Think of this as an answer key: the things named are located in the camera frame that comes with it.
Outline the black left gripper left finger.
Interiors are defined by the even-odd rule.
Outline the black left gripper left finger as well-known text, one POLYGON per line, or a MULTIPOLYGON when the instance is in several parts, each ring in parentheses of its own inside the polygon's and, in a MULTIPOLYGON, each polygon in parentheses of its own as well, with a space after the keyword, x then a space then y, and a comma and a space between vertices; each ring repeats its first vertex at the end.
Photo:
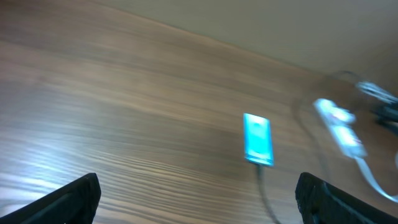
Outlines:
POLYGON ((88 173, 1 217, 1 224, 92 224, 100 198, 98 176, 88 173))

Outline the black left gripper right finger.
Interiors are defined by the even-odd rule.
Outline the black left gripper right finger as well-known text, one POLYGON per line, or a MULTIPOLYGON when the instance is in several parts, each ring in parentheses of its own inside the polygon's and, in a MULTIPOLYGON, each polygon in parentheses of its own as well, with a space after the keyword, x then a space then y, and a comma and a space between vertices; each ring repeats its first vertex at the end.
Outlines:
POLYGON ((304 223, 397 224, 397 218, 361 201, 311 173, 301 173, 295 199, 304 223))

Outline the blue screen Galaxy smartphone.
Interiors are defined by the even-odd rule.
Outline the blue screen Galaxy smartphone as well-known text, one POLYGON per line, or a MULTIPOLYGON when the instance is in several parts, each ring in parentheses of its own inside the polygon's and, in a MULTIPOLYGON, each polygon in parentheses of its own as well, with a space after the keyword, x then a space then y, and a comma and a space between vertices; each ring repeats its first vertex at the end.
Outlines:
POLYGON ((274 165, 271 124, 266 118, 243 114, 245 159, 261 166, 274 165))

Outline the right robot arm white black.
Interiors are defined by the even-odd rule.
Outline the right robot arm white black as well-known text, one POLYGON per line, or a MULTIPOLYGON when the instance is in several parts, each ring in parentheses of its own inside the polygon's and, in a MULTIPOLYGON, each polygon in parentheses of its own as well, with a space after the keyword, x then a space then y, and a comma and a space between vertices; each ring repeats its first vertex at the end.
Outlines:
POLYGON ((397 103, 380 105, 374 114, 377 116, 378 124, 397 135, 397 103))

